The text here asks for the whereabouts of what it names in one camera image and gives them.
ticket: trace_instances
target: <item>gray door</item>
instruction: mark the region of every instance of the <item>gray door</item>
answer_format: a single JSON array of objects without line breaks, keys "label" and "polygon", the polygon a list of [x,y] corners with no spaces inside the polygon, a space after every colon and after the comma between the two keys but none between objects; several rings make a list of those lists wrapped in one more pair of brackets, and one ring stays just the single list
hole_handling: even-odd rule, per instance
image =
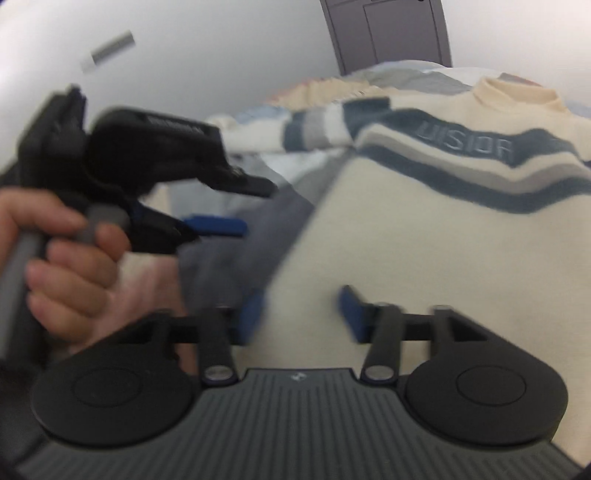
[{"label": "gray door", "polygon": [[443,63],[430,0],[327,0],[326,6],[345,73],[389,60]]}]

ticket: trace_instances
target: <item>door frame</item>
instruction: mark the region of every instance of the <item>door frame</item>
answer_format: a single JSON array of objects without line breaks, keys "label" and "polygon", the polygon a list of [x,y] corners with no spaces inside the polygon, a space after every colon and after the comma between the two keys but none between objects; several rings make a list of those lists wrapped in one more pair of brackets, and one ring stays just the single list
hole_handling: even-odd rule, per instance
[{"label": "door frame", "polygon": [[[338,5],[348,3],[352,0],[343,0],[336,5],[332,5],[331,8],[337,7]],[[392,2],[402,2],[402,1],[409,1],[409,0],[387,0]],[[443,5],[441,4],[441,0],[410,0],[415,2],[422,2],[426,1],[429,2],[431,5],[431,14],[433,15],[433,21],[435,22],[435,35],[437,37],[437,46],[439,48],[439,57],[441,58],[441,64],[444,67],[451,67],[452,66],[452,54],[449,48],[449,38],[447,36],[447,26],[445,22],[445,15],[443,13]],[[341,75],[345,75],[345,67],[343,64],[343,59],[340,54],[340,47],[339,41],[336,38],[335,34],[335,27],[332,23],[332,19],[330,17],[329,7],[326,5],[326,0],[320,0],[320,5],[322,5],[322,11],[324,12],[324,18],[326,20],[326,25],[329,29],[330,39],[333,43],[333,48],[335,50],[336,61],[339,64],[339,70]]]}]

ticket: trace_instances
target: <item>metal screw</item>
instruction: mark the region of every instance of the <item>metal screw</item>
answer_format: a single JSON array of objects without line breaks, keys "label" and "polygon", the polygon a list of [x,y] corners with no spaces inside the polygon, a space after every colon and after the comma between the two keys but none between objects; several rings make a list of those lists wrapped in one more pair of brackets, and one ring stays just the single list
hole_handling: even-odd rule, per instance
[{"label": "metal screw", "polygon": [[212,382],[223,382],[230,380],[234,371],[226,365],[214,365],[205,369],[205,378]]},{"label": "metal screw", "polygon": [[394,378],[394,370],[387,365],[372,365],[365,369],[365,376],[370,380],[383,382]]}]

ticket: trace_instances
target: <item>controller handle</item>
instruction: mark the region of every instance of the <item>controller handle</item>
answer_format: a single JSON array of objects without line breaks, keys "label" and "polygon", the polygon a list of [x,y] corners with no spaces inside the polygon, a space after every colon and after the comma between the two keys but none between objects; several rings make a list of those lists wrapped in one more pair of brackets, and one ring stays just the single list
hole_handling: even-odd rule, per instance
[{"label": "controller handle", "polygon": [[[125,231],[129,228],[129,216],[116,206],[91,205],[86,216],[87,227],[75,237],[83,244],[94,243],[95,230],[101,222],[114,223]],[[0,362],[18,365],[45,363],[43,327],[26,303],[25,268],[29,260],[44,254],[47,241],[42,232],[22,232],[0,274]]]}]

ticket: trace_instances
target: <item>round black pad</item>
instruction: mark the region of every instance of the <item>round black pad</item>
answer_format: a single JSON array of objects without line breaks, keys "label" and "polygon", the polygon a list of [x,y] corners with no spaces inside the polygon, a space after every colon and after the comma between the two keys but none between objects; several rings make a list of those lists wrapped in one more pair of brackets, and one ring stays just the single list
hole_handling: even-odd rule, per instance
[{"label": "round black pad", "polygon": [[406,399],[436,432],[484,446],[550,438],[567,405],[560,376],[516,347],[458,343],[417,367]]},{"label": "round black pad", "polygon": [[89,349],[49,369],[31,403],[53,436],[91,447],[147,440],[175,425],[193,398],[191,382],[150,345]]},{"label": "round black pad", "polygon": [[457,390],[475,403],[500,407],[523,396],[525,380],[508,368],[474,367],[457,378]]}]

